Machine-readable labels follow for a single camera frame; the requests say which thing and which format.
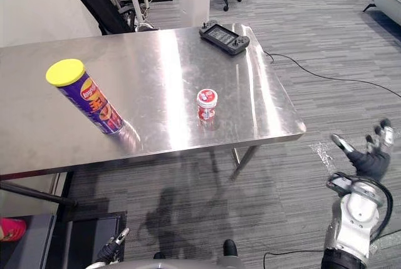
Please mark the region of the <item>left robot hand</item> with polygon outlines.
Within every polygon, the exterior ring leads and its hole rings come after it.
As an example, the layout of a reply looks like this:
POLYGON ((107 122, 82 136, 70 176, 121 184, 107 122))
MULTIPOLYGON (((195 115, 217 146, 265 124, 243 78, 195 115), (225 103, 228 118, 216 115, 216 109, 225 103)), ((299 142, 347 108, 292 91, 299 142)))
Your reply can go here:
POLYGON ((118 235, 111 237, 110 240, 98 252, 96 262, 102 262, 106 265, 118 263, 122 253, 122 245, 130 233, 130 228, 125 228, 118 235))

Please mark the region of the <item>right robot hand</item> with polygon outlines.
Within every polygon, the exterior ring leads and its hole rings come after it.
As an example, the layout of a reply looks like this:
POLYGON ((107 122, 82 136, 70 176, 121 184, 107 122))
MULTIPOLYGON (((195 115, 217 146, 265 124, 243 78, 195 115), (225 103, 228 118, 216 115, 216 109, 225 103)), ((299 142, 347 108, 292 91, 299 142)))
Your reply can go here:
POLYGON ((343 137, 331 134, 331 140, 343 151, 356 169, 357 176, 380 182, 388 171, 394 145, 393 128, 389 119, 374 126, 374 134, 367 134, 366 152, 360 152, 343 137))

